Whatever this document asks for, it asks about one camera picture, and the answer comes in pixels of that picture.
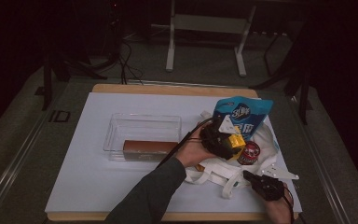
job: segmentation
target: hand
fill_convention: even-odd
[[[201,129],[202,127],[191,134],[190,139],[185,142],[176,154],[176,159],[178,159],[185,167],[195,166],[206,159],[216,157],[213,153],[203,147],[200,141]]]
[[[284,187],[284,196],[289,201],[289,203],[293,206],[293,199],[287,190],[286,183],[283,183]],[[290,210],[292,209],[289,207],[289,204],[284,200],[284,198],[280,198],[278,201],[264,201],[264,205],[266,206],[266,211],[269,216],[269,219],[273,223],[292,223],[292,214]]]

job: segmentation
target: gray floor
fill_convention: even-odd
[[[262,61],[262,55],[271,38],[264,35],[251,35],[246,42],[243,56],[248,72],[247,77],[238,76],[232,41],[226,41],[220,45],[211,45],[208,41],[194,42],[188,41],[188,38],[179,38],[176,43],[174,70],[171,73],[167,73],[165,71],[168,49],[166,33],[155,35],[149,43],[137,41],[137,39],[139,37],[136,35],[128,37],[128,43],[131,46],[129,65],[137,69],[132,69],[136,76],[141,75],[138,70],[142,71],[140,79],[143,83],[148,83],[147,81],[179,82],[246,88],[269,78],[266,66]],[[285,36],[279,38],[277,44],[268,54],[272,69],[275,69],[280,64],[290,45],[290,40]],[[128,53],[129,49],[123,46],[123,57],[126,57]],[[109,70],[102,71],[101,74],[109,77],[105,82],[118,83],[120,71],[120,67],[115,65]],[[134,83],[139,82],[137,78],[132,77],[130,71],[127,71],[126,74],[128,78],[133,79]],[[28,147],[31,149],[31,153],[32,150],[35,150],[34,148],[38,148],[32,145],[33,139],[31,138],[34,136],[33,133],[36,133],[36,136],[40,134],[36,130],[39,130],[38,128],[44,125],[46,121],[43,119],[48,114],[48,111],[41,111],[43,98],[34,95],[36,88],[43,85],[42,76],[43,69],[40,69],[28,79],[21,92],[0,119],[0,177],[19,149]],[[92,80],[88,77],[73,76],[68,87],[70,88],[72,83],[84,83],[85,88],[88,88],[90,83],[97,82],[101,81]],[[268,91],[282,94],[284,84],[285,80],[269,87]],[[65,91],[66,85],[67,83],[54,81],[54,94],[57,99],[60,99],[60,93]],[[79,93],[78,97],[78,100],[81,100],[84,97],[84,93],[83,95]],[[318,148],[318,158],[321,158],[324,165],[321,169],[326,172],[326,175],[321,176],[321,178],[327,178],[327,182],[330,181],[334,185],[335,192],[333,193],[337,194],[338,203],[340,203],[338,207],[343,208],[340,214],[346,216],[332,217],[330,212],[315,210],[305,211],[304,217],[306,220],[314,220],[311,218],[312,214],[318,214],[318,220],[311,223],[358,223],[358,174],[332,121],[319,101],[316,90],[310,90],[309,100],[312,108],[307,112],[309,125],[302,128],[309,134],[310,139],[316,139],[314,144]],[[53,102],[52,104],[69,105],[71,102]],[[75,123],[68,123],[67,125],[72,129],[76,127]],[[70,136],[61,136],[61,138],[71,139]],[[63,158],[63,155],[56,156],[57,158]],[[54,158],[40,158],[39,165],[42,163],[48,164],[51,160],[54,160]],[[38,167],[38,163],[30,164],[25,162],[25,165],[33,169]],[[51,169],[60,169],[60,167],[51,166]],[[43,176],[46,171],[41,170],[40,172],[41,176]],[[34,181],[43,183],[46,179],[37,178],[36,176]],[[43,214],[43,204],[28,211],[22,217],[18,217],[18,214],[11,212],[16,211],[16,209],[11,209],[13,206],[24,206],[24,209],[29,209],[26,206],[27,202],[21,198],[21,191],[16,189],[16,181],[13,180],[12,184],[12,188],[16,191],[10,191],[7,197],[11,201],[17,199],[17,202],[9,203],[5,199],[0,202],[0,223],[43,223],[46,218]],[[42,192],[45,195],[44,197],[48,198],[50,190],[51,186],[46,186],[44,192]]]

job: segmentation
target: clear plastic container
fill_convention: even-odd
[[[160,161],[167,153],[124,152],[124,142],[178,143],[181,140],[181,129],[182,121],[178,116],[114,114],[110,119],[103,150],[108,152],[109,160],[113,161]]]

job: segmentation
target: blue snack bag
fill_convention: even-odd
[[[242,137],[248,141],[266,118],[272,108],[271,100],[258,100],[243,96],[234,96],[219,100],[213,111],[213,117],[230,116],[231,122],[241,130]]]

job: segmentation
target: red can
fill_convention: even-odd
[[[247,141],[246,146],[243,149],[241,155],[238,157],[237,161],[241,165],[252,165],[257,161],[258,156],[260,155],[260,147],[256,142]]]

